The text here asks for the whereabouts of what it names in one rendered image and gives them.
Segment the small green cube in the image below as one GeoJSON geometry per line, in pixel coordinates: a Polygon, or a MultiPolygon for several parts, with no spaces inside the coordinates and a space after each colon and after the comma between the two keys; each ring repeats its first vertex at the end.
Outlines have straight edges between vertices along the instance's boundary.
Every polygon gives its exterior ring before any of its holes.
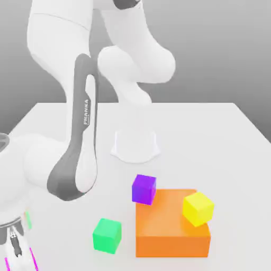
{"type": "Polygon", "coordinates": [[[115,254],[122,239],[122,224],[119,221],[101,218],[92,236],[95,250],[115,254]]]}

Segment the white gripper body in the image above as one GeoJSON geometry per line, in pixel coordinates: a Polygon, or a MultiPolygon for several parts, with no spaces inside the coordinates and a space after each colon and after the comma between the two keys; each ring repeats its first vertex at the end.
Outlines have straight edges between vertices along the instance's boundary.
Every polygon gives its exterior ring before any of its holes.
{"type": "Polygon", "coordinates": [[[6,243],[4,248],[7,271],[39,271],[27,243],[20,244],[22,254],[18,256],[15,255],[14,247],[11,243],[6,243]]]}

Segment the large orange box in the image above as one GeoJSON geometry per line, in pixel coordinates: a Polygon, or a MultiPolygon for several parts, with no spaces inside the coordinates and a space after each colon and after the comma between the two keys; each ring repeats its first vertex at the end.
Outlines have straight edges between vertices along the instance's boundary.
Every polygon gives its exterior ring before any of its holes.
{"type": "Polygon", "coordinates": [[[151,205],[135,205],[136,257],[207,257],[209,226],[194,227],[182,215],[183,201],[195,189],[157,189],[151,205]]]}

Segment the small yellow cube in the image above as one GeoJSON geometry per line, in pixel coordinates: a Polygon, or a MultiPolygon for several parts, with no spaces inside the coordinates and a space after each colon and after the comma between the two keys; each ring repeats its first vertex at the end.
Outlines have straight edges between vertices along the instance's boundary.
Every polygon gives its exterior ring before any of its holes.
{"type": "Polygon", "coordinates": [[[201,192],[184,197],[183,216],[194,226],[199,227],[213,217],[214,202],[201,192]]]}

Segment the small purple cube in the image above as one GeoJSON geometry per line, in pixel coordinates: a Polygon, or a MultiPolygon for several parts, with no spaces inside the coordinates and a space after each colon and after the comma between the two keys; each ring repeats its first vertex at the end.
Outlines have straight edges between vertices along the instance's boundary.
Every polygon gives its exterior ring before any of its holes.
{"type": "Polygon", "coordinates": [[[152,205],[156,194],[156,177],[137,174],[132,184],[132,202],[152,205]]]}

